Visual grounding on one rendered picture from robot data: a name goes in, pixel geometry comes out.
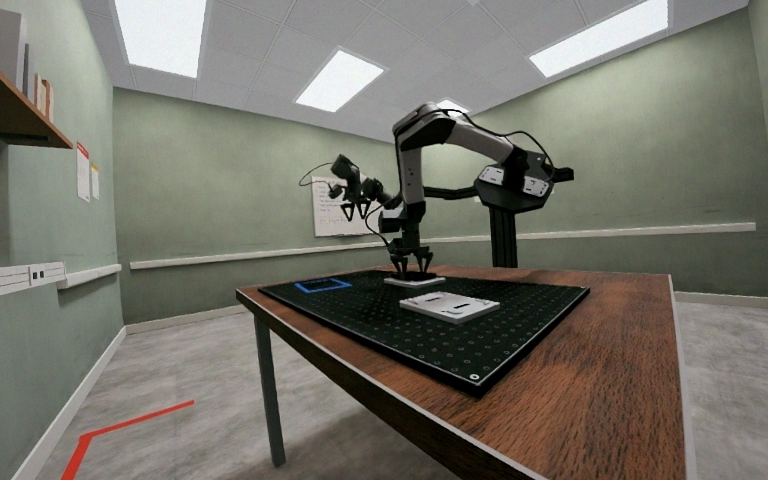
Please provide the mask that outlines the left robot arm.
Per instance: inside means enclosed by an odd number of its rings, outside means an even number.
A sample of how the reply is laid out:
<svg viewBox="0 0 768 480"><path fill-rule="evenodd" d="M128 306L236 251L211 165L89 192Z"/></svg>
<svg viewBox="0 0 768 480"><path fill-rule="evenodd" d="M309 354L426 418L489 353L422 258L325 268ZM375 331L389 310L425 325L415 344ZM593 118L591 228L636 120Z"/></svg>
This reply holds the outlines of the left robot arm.
<svg viewBox="0 0 768 480"><path fill-rule="evenodd" d="M405 123L438 109L444 108L432 102L423 103L393 125L394 138L399 128ZM508 136L496 136L448 113L430 113L401 131L397 139L397 147L404 206L395 210L380 211L378 217L380 233L399 232L400 228L401 231L407 231L407 234L408 231L415 233L419 230L419 223L426 213L426 200L422 187L422 147L444 145L444 143L456 145L489 157L504 167L504 171L486 167L479 176L480 182L537 199L542 199L548 190L549 182L528 176L525 178L526 170L530 169L526 161L528 153L514 139Z"/></svg>

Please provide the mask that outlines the white rectangular frame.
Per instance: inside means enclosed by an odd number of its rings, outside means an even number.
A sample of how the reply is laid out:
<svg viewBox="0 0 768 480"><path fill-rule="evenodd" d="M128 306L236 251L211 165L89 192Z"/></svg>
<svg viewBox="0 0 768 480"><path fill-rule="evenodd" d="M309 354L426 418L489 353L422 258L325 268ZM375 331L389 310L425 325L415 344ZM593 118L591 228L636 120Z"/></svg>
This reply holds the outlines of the white rectangular frame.
<svg viewBox="0 0 768 480"><path fill-rule="evenodd" d="M435 284L439 284L439 283L443 283L443 282L445 282L445 278L439 278L439 277L437 277L435 279L431 279L431 280L421 281L421 282L420 281L418 281L418 282L405 281L405 280L399 280L399 279L394 279L394 278L384 279L384 283L389 283L389 284L394 284L394 285L399 285L399 286L404 286L404 287L410 287L410 288L415 288L415 289L426 287L426 286L430 286L430 285L435 285Z"/></svg>

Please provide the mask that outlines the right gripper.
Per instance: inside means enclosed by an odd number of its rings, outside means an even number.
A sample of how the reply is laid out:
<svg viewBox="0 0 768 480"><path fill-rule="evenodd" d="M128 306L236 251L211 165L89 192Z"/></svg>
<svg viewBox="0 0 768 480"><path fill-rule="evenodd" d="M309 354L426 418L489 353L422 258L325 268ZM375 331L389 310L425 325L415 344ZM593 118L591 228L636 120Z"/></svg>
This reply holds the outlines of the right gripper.
<svg viewBox="0 0 768 480"><path fill-rule="evenodd" d="M333 192L335 192L339 187L344 189L344 195L342 197L342 201L348 200L348 202L351 203L344 203L340 205L340 208L342 209L343 213L345 214L348 222L352 221L353 213L355 209L355 204L357 206L357 209L359 211L360 217L362 220L365 219L367 211L372 203L372 200L367 200L368 194L361 194L361 182L349 182L347 183L347 186L342 186L340 184L333 185L332 189ZM351 192L351 193L349 193ZM357 194L355 194L357 193ZM364 211L364 215L362 213L361 204L366 204L366 208ZM345 208L350 208L350 218L346 212Z"/></svg>

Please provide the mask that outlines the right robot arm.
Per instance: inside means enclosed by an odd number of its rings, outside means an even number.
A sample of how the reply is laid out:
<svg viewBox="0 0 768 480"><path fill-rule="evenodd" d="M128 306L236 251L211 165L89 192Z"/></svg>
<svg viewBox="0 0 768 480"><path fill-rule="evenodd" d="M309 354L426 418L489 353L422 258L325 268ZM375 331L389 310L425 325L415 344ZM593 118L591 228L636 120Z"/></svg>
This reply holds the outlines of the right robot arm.
<svg viewBox="0 0 768 480"><path fill-rule="evenodd" d="M342 178L341 180L345 179L347 183L349 182L355 183L356 181L361 182L361 192L363 192L363 194L368 194L368 199L372 200L372 202L377 201L379 204L382 205L383 203L395 197L394 195L391 195L389 192L383 189L384 186L380 181L378 181L376 178L371 180L369 177L363 176L359 169L360 168L356 166L354 163L352 163L350 159L348 160L347 157L341 154L339 154L339 156L337 157L337 159L335 160L335 162L330 168L331 173L333 173L337 177L339 176L340 177L340 178L338 177L339 179ZM343 193L343 190L341 187L339 187L335 192L329 193L328 196L330 197L330 199L336 199L342 193ZM394 202L397 199L398 198L384 205L385 210L389 210L390 207L394 204Z"/></svg>

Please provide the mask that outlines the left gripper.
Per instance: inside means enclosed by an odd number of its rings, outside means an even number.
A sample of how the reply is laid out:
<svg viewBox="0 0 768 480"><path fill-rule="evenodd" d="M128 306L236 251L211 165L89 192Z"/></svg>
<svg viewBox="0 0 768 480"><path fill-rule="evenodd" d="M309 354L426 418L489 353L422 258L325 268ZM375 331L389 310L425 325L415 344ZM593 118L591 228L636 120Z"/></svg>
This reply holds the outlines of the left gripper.
<svg viewBox="0 0 768 480"><path fill-rule="evenodd" d="M398 248L394 249L395 255L390 255L390 260L397 269L401 280L405 280L408 263L408 257L403 256L411 255L411 253L417 258L420 272L427 272L428 266L433 258L433 252L429 252L429 246L420 246L419 230L416 230L415 233L414 231L408 231L408 234L407 231L403 231L402 238L393 238L388 245L393 241L400 241L400 246L397 246ZM426 258L424 271L422 258ZM402 272L398 262L401 262L402 264Z"/></svg>

